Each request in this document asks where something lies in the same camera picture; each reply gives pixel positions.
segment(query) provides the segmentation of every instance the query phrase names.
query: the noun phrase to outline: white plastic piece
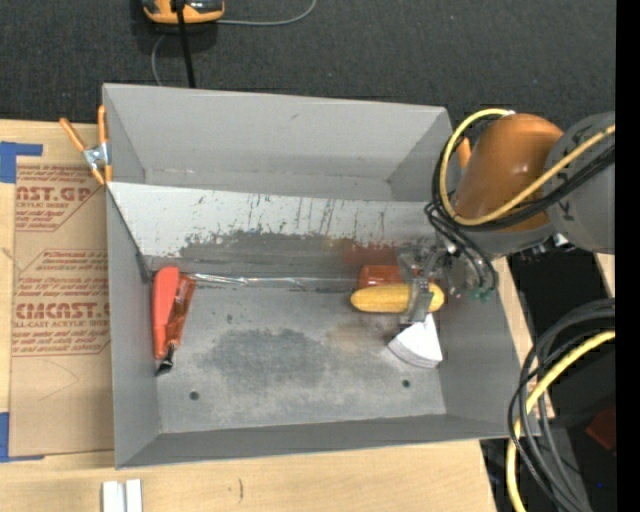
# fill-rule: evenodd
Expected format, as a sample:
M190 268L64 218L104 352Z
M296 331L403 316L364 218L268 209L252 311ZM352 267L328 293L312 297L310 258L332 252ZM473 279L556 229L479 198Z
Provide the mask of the white plastic piece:
M416 322L398 334L388 347L400 359L414 366L435 368L442 361L440 340L431 313L424 322Z
M556 247L562 247L563 245L567 245L569 240L562 233L556 233L553 235L553 243Z
M102 512L142 512L142 482L103 482Z

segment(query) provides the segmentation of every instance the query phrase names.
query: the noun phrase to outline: bin floor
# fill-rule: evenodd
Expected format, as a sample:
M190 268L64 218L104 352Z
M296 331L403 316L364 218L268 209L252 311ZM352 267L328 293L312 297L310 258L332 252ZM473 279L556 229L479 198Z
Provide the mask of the bin floor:
M199 284L157 378L162 432L444 414L438 370L386 348L397 317L356 312L349 295Z

